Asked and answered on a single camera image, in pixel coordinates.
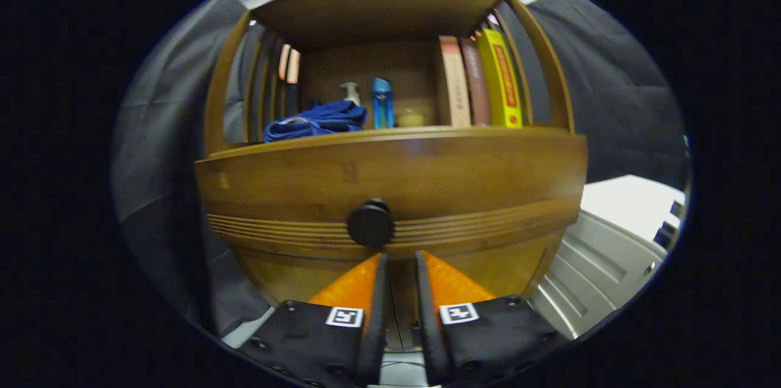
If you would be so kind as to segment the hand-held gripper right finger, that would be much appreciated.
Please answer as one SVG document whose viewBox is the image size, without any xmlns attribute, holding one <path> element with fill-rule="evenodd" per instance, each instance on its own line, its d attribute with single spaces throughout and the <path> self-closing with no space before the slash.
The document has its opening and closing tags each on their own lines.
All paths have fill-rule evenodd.
<svg viewBox="0 0 781 388">
<path fill-rule="evenodd" d="M 491 386 L 549 360 L 569 343 L 521 296 L 494 296 L 426 251 L 415 259 L 430 385 Z"/>
</svg>

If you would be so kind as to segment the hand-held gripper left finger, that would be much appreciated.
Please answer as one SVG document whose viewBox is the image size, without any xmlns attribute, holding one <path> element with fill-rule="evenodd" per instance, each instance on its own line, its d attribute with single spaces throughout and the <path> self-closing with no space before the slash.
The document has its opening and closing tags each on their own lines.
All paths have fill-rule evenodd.
<svg viewBox="0 0 781 388">
<path fill-rule="evenodd" d="M 365 387 L 380 379 L 389 274 L 379 253 L 309 301 L 284 301 L 240 351 L 281 376 L 315 387 Z"/>
</svg>

